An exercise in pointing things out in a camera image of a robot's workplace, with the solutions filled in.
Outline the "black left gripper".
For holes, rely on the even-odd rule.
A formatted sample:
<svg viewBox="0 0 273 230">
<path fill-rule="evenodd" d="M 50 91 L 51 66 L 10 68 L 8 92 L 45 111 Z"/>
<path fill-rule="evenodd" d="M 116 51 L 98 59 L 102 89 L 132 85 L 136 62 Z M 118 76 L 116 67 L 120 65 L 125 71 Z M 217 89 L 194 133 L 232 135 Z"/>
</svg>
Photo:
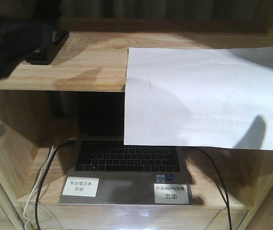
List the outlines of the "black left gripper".
<svg viewBox="0 0 273 230">
<path fill-rule="evenodd" d="M 0 0 L 0 79 L 52 42 L 59 0 Z"/>
</svg>

